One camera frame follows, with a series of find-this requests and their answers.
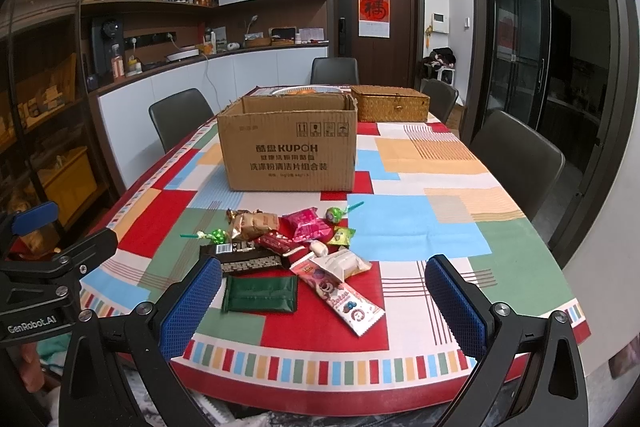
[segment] blue gripper pad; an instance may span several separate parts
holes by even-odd
[[[427,261],[424,281],[462,352],[472,359],[481,359],[487,348],[486,326],[444,266],[434,257]]]
[[[11,223],[11,233],[20,236],[27,235],[52,223],[56,219],[58,219],[58,206],[53,201],[47,201],[29,210],[15,214]]]
[[[160,352],[165,360],[180,357],[222,283],[220,261],[209,259],[160,326]]]

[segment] dark gray chair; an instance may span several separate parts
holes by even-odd
[[[564,155],[555,145],[500,110],[489,115],[469,149],[529,220],[542,206],[564,167]]]
[[[149,107],[164,152],[169,152],[189,133],[195,131],[213,111],[202,93],[193,88],[172,94]]]
[[[442,123],[447,123],[456,105],[458,90],[435,78],[422,81],[422,92],[429,97],[429,112]]]
[[[327,86],[354,86],[358,79],[358,61],[349,57],[314,58],[311,83]]]

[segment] cardboard box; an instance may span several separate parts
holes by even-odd
[[[244,96],[218,116],[233,190],[351,190],[356,103],[348,94]]]

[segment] brown door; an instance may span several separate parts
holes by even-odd
[[[359,36],[359,0],[336,0],[335,7],[335,55],[356,58],[360,83],[414,87],[415,0],[389,0],[388,38]]]

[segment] dining table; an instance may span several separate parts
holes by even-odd
[[[273,88],[250,94],[268,95]],[[157,301],[196,262],[206,239],[228,229],[227,209],[283,216],[364,202],[342,225],[371,268],[349,284],[385,315],[358,337],[302,281],[297,311],[223,312],[225,280],[183,356],[184,385],[251,407],[306,415],[395,413],[450,401],[476,360],[460,350],[424,281],[444,254],[492,301],[521,315],[565,311],[580,343],[587,320],[545,243],[494,176],[432,115],[425,122],[359,122],[350,192],[230,190],[216,119],[167,153],[120,198],[100,227],[116,253],[82,280],[81,306],[99,317]],[[270,269],[251,277],[290,275]],[[514,359],[519,377],[526,355]]]

